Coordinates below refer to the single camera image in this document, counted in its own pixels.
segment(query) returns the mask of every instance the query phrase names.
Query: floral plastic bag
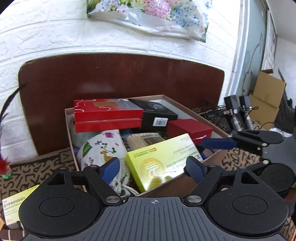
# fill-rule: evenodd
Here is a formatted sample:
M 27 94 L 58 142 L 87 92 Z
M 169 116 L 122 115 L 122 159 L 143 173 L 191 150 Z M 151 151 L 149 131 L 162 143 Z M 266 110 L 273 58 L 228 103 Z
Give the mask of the floral plastic bag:
M 205 42 L 211 6 L 211 0 L 87 0 L 87 14 L 152 34 Z

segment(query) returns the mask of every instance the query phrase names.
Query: white brick wall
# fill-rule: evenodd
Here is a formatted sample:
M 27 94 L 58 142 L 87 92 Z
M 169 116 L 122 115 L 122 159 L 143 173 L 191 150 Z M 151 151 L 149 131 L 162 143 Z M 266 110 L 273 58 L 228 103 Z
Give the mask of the white brick wall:
M 229 84 L 237 44 L 239 0 L 213 0 L 207 42 L 156 37 L 86 18 L 86 0 L 15 0 L 0 15 L 0 108 L 28 60 L 76 52 L 126 52 L 191 60 L 225 72 Z M 14 162 L 37 155 L 19 95 L 3 123 L 1 152 Z

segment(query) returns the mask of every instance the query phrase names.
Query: open cardboard box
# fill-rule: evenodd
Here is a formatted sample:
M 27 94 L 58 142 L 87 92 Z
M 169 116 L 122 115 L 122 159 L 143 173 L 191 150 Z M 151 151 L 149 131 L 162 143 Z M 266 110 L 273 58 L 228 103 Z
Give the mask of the open cardboard box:
M 279 111 L 279 105 L 285 91 L 286 82 L 281 71 L 278 69 L 281 79 L 270 74 L 272 69 L 260 70 L 256 81 L 253 95 L 250 95 L 252 106 L 257 106 L 257 110 L 250 112 L 253 121 L 263 125 L 267 122 L 274 122 Z M 264 129 L 269 130 L 273 124 L 264 125 Z
M 216 127 L 214 124 L 210 123 L 200 115 L 194 113 L 192 110 L 186 108 L 185 106 L 181 105 L 180 103 L 172 100 L 171 98 L 165 96 L 165 95 L 154 95 L 154 96 L 143 96 L 143 97 L 135 97 L 135 99 L 141 99 L 141 100 L 148 100 L 148 101 L 154 101 L 161 103 L 165 107 L 169 108 L 173 112 L 178 114 L 179 119 L 195 119 L 197 121 L 200 121 L 208 126 L 213 127 L 214 131 L 212 133 L 213 138 L 226 138 L 228 134 L 218 127 Z M 72 155 L 74 158 L 74 163 L 76 170 L 79 171 L 79 165 L 77 163 L 72 140 L 70 136 L 70 130 L 68 125 L 68 115 L 74 114 L 74 108 L 65 109 L 65 118 L 66 118 L 66 125 L 67 125 L 67 132 L 70 142 L 70 147 L 72 151 Z M 219 165 L 223 159 L 223 157 L 226 154 L 226 150 L 219 150 L 215 152 L 212 156 L 208 157 L 203 163 L 205 165 Z M 150 189 L 146 192 L 141 193 L 139 196 L 142 197 L 160 197 L 160 196 L 179 196 L 179 197 L 185 197 L 189 192 L 192 191 L 192 189 L 196 186 L 196 183 L 191 177 L 186 176 L 184 173 L 171 179 L 168 182 L 163 183 L 162 185 Z

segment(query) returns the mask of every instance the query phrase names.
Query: white fabric with animal print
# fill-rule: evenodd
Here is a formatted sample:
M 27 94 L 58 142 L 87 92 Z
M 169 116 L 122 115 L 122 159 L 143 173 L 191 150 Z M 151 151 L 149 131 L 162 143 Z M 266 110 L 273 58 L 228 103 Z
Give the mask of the white fabric with animal print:
M 110 186 L 121 197 L 131 194 L 138 195 L 134 189 L 128 186 L 131 173 L 124 161 L 126 154 L 127 151 L 119 130 L 108 130 L 100 132 L 84 143 L 77 154 L 77 160 L 80 164 L 80 170 L 83 170 L 91 164 L 102 166 L 111 158 L 117 157 L 120 161 L 120 170 Z

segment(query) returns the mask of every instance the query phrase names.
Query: black gripper base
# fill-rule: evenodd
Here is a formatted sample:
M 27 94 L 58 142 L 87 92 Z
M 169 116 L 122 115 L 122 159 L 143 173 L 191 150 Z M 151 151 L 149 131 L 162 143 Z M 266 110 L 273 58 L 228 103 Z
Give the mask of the black gripper base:
M 216 227 L 200 207 L 187 207 L 178 197 L 131 197 L 118 207 L 108 207 L 85 231 L 65 238 L 42 239 L 29 234 L 22 241 L 250 241 Z M 254 239 L 285 241 L 280 235 Z

